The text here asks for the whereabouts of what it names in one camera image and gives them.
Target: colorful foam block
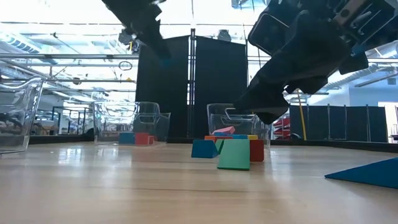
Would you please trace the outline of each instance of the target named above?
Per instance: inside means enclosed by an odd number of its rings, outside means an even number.
[[[212,140],[213,142],[217,142],[219,139],[232,139],[232,136],[205,136],[206,140]]]
[[[148,133],[136,133],[136,145],[148,145],[149,134]]]
[[[248,135],[248,139],[249,139],[249,140],[258,140],[258,139],[259,139],[259,136],[258,136],[258,135],[250,134],[250,135]]]
[[[192,146],[192,158],[212,159],[218,156],[215,143],[212,140],[194,140]]]
[[[264,141],[250,140],[250,162],[264,161]]]
[[[223,146],[224,146],[224,139],[219,139],[216,141],[216,148],[217,148],[218,154],[221,154],[221,150],[223,150]]]
[[[215,135],[215,133],[233,134],[234,132],[235,132],[235,128],[233,126],[231,126],[231,127],[222,128],[222,129],[213,131],[212,135]]]
[[[119,133],[119,144],[133,145],[136,143],[136,135],[134,133]]]
[[[225,139],[217,168],[230,170],[249,170],[250,140]]]
[[[334,174],[328,174],[325,177],[398,189],[397,170],[398,157],[344,170]]]
[[[225,133],[214,133],[214,136],[227,136],[228,134]]]
[[[246,134],[229,134],[228,136],[232,136],[233,139],[247,139],[248,136]]]
[[[148,137],[148,142],[149,142],[149,144],[154,144],[155,143],[155,136],[149,136]]]

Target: pink block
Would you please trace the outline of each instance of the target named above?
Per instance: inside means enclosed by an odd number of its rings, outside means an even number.
[[[214,134],[214,133],[233,134],[234,132],[235,132],[235,128],[233,126],[231,126],[231,127],[222,128],[222,129],[213,131],[212,134]]]

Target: black partition panel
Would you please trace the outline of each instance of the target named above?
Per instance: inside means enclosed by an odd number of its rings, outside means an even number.
[[[386,109],[384,107],[369,107],[369,130],[371,142],[388,142]]]
[[[156,102],[162,113],[171,113],[169,137],[187,137],[188,36],[167,39],[172,59],[160,61],[141,47],[136,101]]]
[[[346,108],[344,106],[330,107],[330,139],[346,139]]]
[[[202,138],[208,134],[207,104],[233,103],[247,85],[245,45],[197,37],[193,135]]]
[[[329,115],[327,106],[310,106],[308,113],[307,139],[329,139]]]
[[[347,140],[368,141],[367,120],[365,106],[347,107]]]
[[[302,139],[304,139],[303,126],[301,121],[301,113],[299,106],[290,106],[290,133],[298,134]],[[308,108],[303,106],[303,116],[305,122],[305,132],[308,134]]]

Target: teal block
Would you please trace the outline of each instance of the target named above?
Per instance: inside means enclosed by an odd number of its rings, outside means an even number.
[[[325,177],[398,189],[397,170],[398,157],[336,172],[334,174],[328,174]]]
[[[229,134],[228,136],[232,136],[233,139],[247,139],[247,134]]]
[[[214,136],[227,136],[225,133],[214,133]]]
[[[119,144],[133,145],[136,143],[136,135],[134,133],[119,133]]]
[[[249,170],[250,169],[250,140],[225,139],[218,169]]]
[[[218,151],[213,140],[194,140],[192,145],[192,158],[212,159],[218,156]]]
[[[223,149],[223,146],[224,146],[224,139],[217,139],[216,148],[217,148],[218,154],[221,154],[221,150]]]

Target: green block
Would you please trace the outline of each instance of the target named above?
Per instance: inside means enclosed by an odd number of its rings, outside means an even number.
[[[230,170],[249,170],[250,140],[225,139],[217,168]]]
[[[216,147],[217,147],[218,154],[221,154],[221,150],[223,150],[223,146],[224,146],[224,139],[217,139]]]

